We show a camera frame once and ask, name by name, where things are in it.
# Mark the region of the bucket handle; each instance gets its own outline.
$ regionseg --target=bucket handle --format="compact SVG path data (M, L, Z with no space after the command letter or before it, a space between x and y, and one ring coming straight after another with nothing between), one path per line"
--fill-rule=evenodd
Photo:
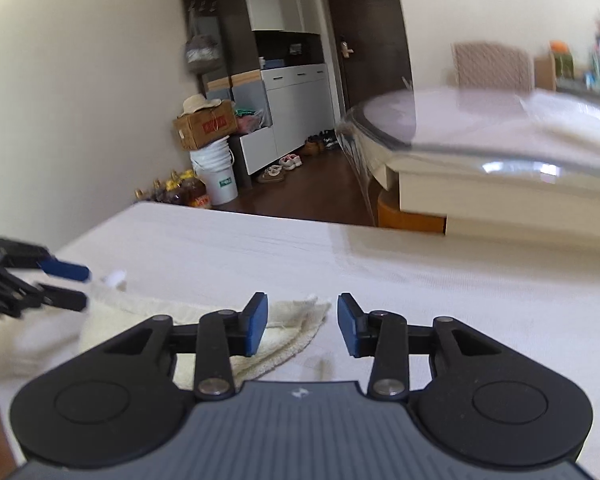
M235 156L234 156L234 152L232 152L231 148L229 148L229 153L231 154L231 165L234 165L235 162ZM195 160L191 159L191 165L193 166L194 170L197 171L205 171L205 168L203 168L202 166L200 166L199 163L197 163Z

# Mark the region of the patterned chair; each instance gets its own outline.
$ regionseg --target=patterned chair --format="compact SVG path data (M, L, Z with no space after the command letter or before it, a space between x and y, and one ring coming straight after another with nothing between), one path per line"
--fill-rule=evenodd
M455 43L454 62L460 88L495 88L531 92L531 61L527 53L485 41Z

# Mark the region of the straw hat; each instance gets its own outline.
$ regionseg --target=straw hat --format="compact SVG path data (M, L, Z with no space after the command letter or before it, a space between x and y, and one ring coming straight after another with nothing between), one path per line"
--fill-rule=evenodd
M185 99L182 104L182 108L184 113L192 114L193 112L197 112L201 108L213 108L214 106L218 106L222 102L222 99L211 99L211 101L207 101L206 98L202 94L194 94L191 97Z

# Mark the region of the drawer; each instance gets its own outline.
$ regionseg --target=drawer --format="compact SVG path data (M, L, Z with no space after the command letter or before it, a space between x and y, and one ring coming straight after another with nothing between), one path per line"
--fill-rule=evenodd
M273 128L261 128L240 137L247 173L253 174L278 158Z
M318 81L326 77L327 69L324 64L285 66L262 71L262 79L267 90Z

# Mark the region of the beige wall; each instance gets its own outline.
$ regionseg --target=beige wall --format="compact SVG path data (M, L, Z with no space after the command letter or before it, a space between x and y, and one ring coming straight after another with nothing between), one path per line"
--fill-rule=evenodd
M0 0L0 234L57 248L186 163L179 0Z
M566 41L586 60L600 0L401 0L416 88L453 75L451 44L500 41L536 55L550 40Z

